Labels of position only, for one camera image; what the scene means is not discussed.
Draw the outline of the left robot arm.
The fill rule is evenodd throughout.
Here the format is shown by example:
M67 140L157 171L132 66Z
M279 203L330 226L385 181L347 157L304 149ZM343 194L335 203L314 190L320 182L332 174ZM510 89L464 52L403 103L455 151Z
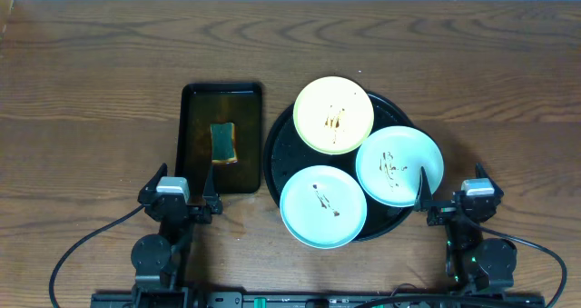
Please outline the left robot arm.
M168 175L162 164L152 179L140 190L138 203L144 212L160 224L157 233L148 234L133 246L131 261L135 268L133 308L204 307L204 295L184 281L192 247L192 232L197 224L210 224L215 214L223 212L222 200L214 187L209 168L202 205L189 203L187 180Z

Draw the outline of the orange green scrub sponge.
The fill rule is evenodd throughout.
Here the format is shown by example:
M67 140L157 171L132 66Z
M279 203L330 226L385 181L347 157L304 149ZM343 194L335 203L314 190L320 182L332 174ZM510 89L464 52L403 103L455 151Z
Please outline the orange green scrub sponge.
M237 163L234 123L211 124L210 129L212 136L212 164Z

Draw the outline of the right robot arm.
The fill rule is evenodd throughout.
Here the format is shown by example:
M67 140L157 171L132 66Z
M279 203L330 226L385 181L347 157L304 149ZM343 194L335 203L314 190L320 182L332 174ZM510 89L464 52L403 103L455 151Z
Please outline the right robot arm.
M486 239L482 223L497 212L504 192L481 164L476 177L467 179L449 201L433 199L424 169L413 209L427 214L427 225L442 225L448 238L446 274L456 280L454 293L496 295L514 285L517 248L501 237Z

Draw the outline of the yellow plate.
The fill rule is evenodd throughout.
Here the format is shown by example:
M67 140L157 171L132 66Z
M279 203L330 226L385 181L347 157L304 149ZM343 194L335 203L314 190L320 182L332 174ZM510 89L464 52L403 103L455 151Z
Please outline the yellow plate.
M322 154L346 154L369 137L374 109L368 93L357 83L325 76L300 91L292 118L308 147Z

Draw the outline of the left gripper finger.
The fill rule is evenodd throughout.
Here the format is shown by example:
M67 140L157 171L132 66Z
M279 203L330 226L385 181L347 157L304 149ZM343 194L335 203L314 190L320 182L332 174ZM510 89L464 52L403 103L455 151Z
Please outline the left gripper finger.
M145 186L138 193L137 201L139 204L153 204L157 198L156 187L161 179L167 175L167 164L163 163L154 174L154 176L145 184Z
M217 193L214 189L213 180L213 165L210 164L209 171L204 183L202 197L207 204L215 204L217 201Z

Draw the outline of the light blue plate front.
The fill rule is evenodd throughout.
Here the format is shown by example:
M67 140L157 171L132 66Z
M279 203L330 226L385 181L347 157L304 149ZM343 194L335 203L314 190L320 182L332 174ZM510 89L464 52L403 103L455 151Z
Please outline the light blue plate front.
M281 219L290 234L317 249L352 242L367 218L365 194L355 179L336 167L314 165L284 185Z

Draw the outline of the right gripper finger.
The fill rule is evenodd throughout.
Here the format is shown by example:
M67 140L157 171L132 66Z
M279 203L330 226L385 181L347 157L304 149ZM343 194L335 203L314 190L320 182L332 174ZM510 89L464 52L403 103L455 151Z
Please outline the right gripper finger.
M427 173L424 167L420 168L419 188L413 209L415 211L427 211L433 203L432 192L428 183Z
M488 172L481 163L476 163L475 174L477 179L487 179L487 181L490 183L490 187L493 189L494 196L498 198L502 198L504 196L503 190L492 179L492 177L488 174Z

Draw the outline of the light green plate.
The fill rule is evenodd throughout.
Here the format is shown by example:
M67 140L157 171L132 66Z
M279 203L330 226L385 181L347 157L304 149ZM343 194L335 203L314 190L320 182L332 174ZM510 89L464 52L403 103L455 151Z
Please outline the light green plate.
M417 197L420 176L426 174L434 193L444 176L443 155L431 137L419 129L389 126L372 133L355 159L359 184L375 201L410 207Z

